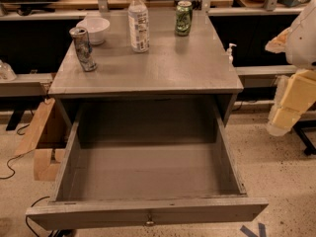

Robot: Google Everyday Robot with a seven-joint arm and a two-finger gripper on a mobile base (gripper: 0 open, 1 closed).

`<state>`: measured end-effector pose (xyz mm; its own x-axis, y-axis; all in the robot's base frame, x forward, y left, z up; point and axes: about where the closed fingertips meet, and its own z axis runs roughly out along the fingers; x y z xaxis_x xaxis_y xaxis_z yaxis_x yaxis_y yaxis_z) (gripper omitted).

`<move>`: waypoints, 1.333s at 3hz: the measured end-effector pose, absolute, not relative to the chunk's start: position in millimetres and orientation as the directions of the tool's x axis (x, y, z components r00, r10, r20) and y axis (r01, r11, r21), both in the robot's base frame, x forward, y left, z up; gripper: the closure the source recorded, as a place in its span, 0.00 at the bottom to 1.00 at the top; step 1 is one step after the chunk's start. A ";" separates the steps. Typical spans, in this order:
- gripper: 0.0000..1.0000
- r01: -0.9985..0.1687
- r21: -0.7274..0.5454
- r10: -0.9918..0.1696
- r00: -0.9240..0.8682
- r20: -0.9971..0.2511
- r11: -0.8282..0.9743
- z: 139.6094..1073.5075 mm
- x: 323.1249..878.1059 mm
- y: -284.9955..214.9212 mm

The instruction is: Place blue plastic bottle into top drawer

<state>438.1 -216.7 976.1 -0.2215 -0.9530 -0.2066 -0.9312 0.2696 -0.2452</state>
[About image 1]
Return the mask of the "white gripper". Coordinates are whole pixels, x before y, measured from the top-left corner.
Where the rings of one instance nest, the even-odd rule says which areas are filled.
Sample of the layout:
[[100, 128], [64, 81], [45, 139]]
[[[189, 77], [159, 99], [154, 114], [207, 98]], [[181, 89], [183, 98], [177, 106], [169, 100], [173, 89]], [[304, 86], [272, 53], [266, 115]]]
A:
[[274, 105], [269, 113], [267, 131], [272, 136], [284, 136], [316, 103], [316, 5], [305, 9], [276, 37], [269, 40], [265, 50], [285, 52], [288, 63], [305, 68], [290, 77], [280, 76]]

